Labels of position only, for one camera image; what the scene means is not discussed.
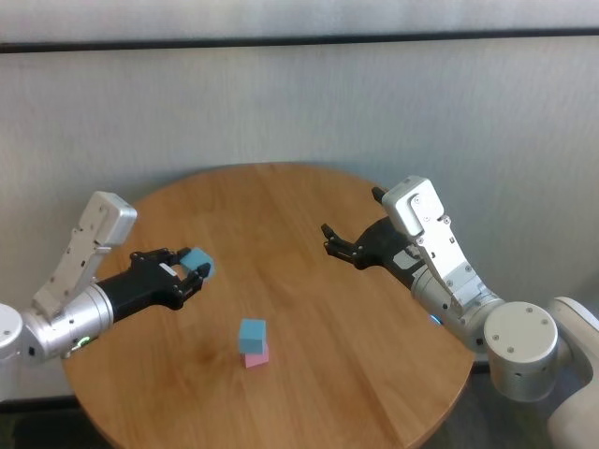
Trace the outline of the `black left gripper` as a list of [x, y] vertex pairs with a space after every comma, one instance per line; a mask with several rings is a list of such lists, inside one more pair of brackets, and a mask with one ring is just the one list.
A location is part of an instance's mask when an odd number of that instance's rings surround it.
[[123, 319], [154, 305], [179, 310], [197, 293], [208, 278], [212, 266], [202, 264], [180, 279], [173, 266], [190, 253], [188, 247], [179, 251], [160, 248], [130, 254], [129, 268], [100, 281], [97, 286], [106, 294], [112, 309], [112, 322]]

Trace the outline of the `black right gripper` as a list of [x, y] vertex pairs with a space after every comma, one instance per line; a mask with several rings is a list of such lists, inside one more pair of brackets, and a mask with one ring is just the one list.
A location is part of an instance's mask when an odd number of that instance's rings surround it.
[[[381, 204], [387, 189], [374, 186], [371, 193]], [[355, 243], [339, 237], [328, 224], [322, 224], [321, 231], [328, 255], [357, 269], [382, 267], [404, 286], [412, 286], [416, 271], [424, 266], [416, 247], [395, 229], [388, 217], [370, 225]]]

